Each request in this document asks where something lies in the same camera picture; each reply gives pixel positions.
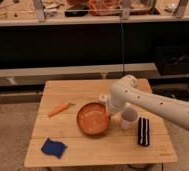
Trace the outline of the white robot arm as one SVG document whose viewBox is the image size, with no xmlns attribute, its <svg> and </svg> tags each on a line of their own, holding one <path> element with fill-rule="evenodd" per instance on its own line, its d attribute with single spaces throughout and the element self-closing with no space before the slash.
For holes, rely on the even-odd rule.
<svg viewBox="0 0 189 171">
<path fill-rule="evenodd" d="M 189 131 L 189 102 L 141 91 L 132 75 L 115 81 L 109 92 L 106 108 L 111 115 L 120 112 L 126 103 L 131 103 Z"/>
</svg>

